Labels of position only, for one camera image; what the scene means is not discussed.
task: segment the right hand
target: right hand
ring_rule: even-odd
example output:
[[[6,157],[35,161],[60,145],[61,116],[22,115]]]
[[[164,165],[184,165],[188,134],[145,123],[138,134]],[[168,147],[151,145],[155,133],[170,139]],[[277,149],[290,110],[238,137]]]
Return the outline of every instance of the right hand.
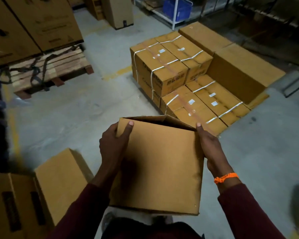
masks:
[[[214,177],[222,177],[233,173],[234,170],[229,165],[218,138],[205,131],[200,123],[196,124],[196,129],[200,137],[204,156],[207,158],[207,168],[212,175]]]

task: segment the maroon sleeve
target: maroon sleeve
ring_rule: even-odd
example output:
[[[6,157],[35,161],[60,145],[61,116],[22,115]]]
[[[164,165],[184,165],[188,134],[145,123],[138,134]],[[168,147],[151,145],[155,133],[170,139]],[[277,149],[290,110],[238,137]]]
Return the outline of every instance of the maroon sleeve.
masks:
[[[94,239],[108,204],[109,199],[103,191],[95,185],[88,184],[48,239]]]
[[[261,209],[246,185],[225,190],[218,201],[236,239],[285,238]]]

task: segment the white label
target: white label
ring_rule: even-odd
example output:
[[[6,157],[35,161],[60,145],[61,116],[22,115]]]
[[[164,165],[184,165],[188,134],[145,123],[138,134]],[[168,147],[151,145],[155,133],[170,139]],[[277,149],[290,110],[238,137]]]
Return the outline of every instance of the white label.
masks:
[[[195,100],[191,99],[188,103],[189,103],[190,105],[192,105],[194,102],[195,102]]]

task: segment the wooden pallet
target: wooden pallet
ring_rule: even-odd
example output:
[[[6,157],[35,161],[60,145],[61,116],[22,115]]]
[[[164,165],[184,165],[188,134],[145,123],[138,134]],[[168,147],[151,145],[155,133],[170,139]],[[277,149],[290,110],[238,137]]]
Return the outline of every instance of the wooden pallet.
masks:
[[[60,54],[69,48],[64,48],[58,51],[53,52],[53,54]],[[42,56],[36,63],[36,66],[40,68],[41,72],[38,74],[38,77],[42,79],[42,70],[44,60],[50,56],[46,54]],[[21,62],[16,65],[12,65],[9,68],[20,68],[20,67],[29,67],[32,64],[34,59]],[[84,56],[82,50],[77,48],[75,51],[71,51],[62,56],[56,57],[55,59],[50,60],[47,63],[47,71],[45,74],[44,82],[47,83],[52,81],[56,86],[64,85],[64,76],[69,75],[75,71],[84,70],[88,74],[94,73],[92,66]],[[19,96],[21,99],[31,98],[31,94],[34,93],[33,90],[38,91],[38,88],[42,89],[39,82],[36,80],[30,83],[32,76],[32,71],[21,73],[18,71],[11,72],[11,80],[14,93]]]

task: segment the left hand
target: left hand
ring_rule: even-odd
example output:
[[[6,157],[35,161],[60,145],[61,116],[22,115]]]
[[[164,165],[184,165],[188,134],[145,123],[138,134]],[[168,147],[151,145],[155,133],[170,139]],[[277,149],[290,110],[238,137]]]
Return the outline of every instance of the left hand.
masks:
[[[134,122],[129,121],[120,137],[116,137],[118,123],[112,124],[102,134],[102,138],[100,139],[100,152],[102,156],[100,169],[111,174],[116,174],[119,171],[133,125]]]

